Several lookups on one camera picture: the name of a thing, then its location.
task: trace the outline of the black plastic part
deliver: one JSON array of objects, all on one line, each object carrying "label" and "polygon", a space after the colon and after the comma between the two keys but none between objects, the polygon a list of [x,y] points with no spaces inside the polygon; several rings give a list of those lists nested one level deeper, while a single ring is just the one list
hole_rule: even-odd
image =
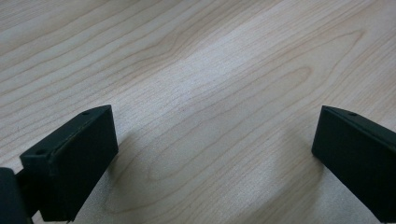
[{"label": "black plastic part", "polygon": [[118,150],[111,106],[105,105],[82,112],[22,153],[19,176],[21,187],[31,185],[22,191],[30,215],[38,208],[45,221],[73,221]]},{"label": "black plastic part", "polygon": [[396,222],[396,133],[356,113],[323,106],[312,153],[381,222]]},{"label": "black plastic part", "polygon": [[0,168],[0,223],[33,223],[26,213],[16,176],[8,168]]}]

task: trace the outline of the screw hole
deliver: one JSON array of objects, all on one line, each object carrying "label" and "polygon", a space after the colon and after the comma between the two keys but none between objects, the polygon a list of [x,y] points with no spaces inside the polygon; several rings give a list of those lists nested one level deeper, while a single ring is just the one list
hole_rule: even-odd
[{"label": "screw hole", "polygon": [[39,149],[38,151],[36,151],[35,152],[35,154],[36,155],[43,155],[43,154],[46,154],[47,153],[47,150],[46,149]]}]

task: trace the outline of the wooden table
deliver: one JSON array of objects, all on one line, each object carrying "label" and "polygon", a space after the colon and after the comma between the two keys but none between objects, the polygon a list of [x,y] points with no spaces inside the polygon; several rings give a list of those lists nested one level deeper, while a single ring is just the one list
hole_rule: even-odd
[{"label": "wooden table", "polygon": [[[320,107],[396,130],[396,1],[2,1],[0,165],[112,105],[76,223],[378,223],[310,148]],[[37,223],[42,222],[37,214]]]}]

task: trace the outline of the table surface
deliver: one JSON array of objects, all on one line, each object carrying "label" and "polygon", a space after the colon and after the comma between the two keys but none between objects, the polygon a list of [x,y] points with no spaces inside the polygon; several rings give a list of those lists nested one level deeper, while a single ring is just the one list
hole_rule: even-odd
[{"label": "table surface", "polygon": [[76,223],[378,223],[310,148],[322,105],[396,130],[395,11],[1,1],[0,165],[112,105],[120,153]]}]

